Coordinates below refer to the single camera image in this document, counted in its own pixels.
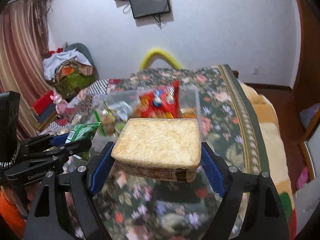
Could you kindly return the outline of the person's left hand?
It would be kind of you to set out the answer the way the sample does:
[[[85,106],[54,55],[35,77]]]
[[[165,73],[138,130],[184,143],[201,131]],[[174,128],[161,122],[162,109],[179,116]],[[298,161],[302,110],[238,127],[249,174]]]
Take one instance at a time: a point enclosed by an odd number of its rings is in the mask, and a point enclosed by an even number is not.
[[[9,186],[5,190],[5,194],[11,204],[14,204],[19,209],[24,208],[25,210],[30,211],[37,188],[37,183],[19,187]]]

